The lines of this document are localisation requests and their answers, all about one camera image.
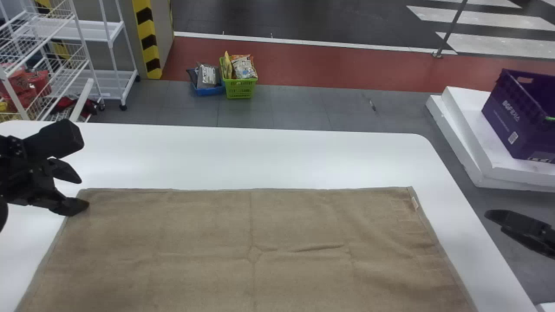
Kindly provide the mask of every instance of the black object on floor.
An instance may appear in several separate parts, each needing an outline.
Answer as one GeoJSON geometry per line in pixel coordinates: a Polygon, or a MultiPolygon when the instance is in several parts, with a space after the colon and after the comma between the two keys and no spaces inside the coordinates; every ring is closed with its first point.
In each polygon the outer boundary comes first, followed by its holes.
{"type": "Polygon", "coordinates": [[[555,230],[551,225],[509,210],[488,210],[485,217],[526,248],[555,260],[555,230]]]}

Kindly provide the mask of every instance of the purple plastic crate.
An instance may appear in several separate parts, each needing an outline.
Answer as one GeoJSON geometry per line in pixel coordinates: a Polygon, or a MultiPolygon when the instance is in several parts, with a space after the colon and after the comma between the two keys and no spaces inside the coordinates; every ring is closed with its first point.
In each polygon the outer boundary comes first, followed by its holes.
{"type": "Polygon", "coordinates": [[[511,156],[555,163],[555,77],[503,69],[482,113],[511,156]]]}

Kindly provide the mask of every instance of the hazard stripe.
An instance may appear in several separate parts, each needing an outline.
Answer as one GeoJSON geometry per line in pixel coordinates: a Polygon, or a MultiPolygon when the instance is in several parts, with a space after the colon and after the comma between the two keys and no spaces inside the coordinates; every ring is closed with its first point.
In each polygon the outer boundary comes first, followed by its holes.
{"type": "Polygon", "coordinates": [[[133,11],[137,22],[137,33],[143,48],[143,61],[147,68],[147,77],[160,79],[162,68],[150,0],[133,0],[133,11]]]}
{"type": "MultiPolygon", "coordinates": [[[[52,4],[50,3],[50,0],[34,0],[34,3],[40,14],[48,14],[52,9],[52,4]]],[[[54,51],[52,51],[53,53],[63,59],[69,59],[71,57],[63,41],[56,39],[52,39],[51,41],[52,47],[54,48],[54,51]]]]}

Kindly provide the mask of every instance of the blue basket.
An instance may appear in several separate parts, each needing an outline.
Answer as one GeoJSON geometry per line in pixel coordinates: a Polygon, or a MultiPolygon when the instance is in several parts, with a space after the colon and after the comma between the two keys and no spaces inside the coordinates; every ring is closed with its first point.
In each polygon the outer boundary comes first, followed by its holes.
{"type": "Polygon", "coordinates": [[[215,94],[225,93],[225,85],[222,83],[221,80],[220,80],[221,86],[219,86],[219,87],[207,88],[207,89],[197,89],[196,84],[194,83],[194,81],[198,79],[198,76],[196,75],[195,69],[194,68],[187,69],[187,73],[191,77],[191,85],[193,85],[193,88],[195,89],[196,94],[198,96],[203,97],[203,96],[206,96],[206,95],[215,95],[215,94]]]}

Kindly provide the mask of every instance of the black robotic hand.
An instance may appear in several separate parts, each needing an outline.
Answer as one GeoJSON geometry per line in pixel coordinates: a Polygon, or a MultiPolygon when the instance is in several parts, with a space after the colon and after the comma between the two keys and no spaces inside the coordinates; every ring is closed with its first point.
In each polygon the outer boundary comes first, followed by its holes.
{"type": "Polygon", "coordinates": [[[81,178],[60,160],[84,147],[79,127],[64,119],[25,139],[0,135],[0,230],[8,214],[7,203],[34,205],[66,216],[76,215],[89,203],[67,198],[54,178],[81,183],[81,178]]]}

